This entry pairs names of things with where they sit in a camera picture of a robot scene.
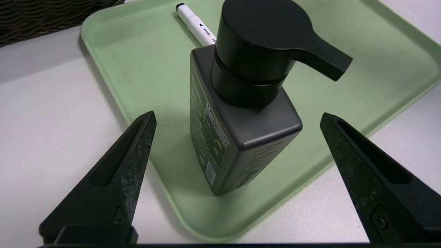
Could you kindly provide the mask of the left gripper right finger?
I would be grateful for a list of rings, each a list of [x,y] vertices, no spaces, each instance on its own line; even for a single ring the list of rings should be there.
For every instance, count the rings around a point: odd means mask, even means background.
[[[320,129],[371,243],[440,243],[437,192],[340,117]]]

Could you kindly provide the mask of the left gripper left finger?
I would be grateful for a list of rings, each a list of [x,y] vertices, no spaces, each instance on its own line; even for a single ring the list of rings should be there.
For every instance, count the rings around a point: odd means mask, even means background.
[[[156,130],[140,115],[40,224],[44,245],[132,245],[132,226]]]

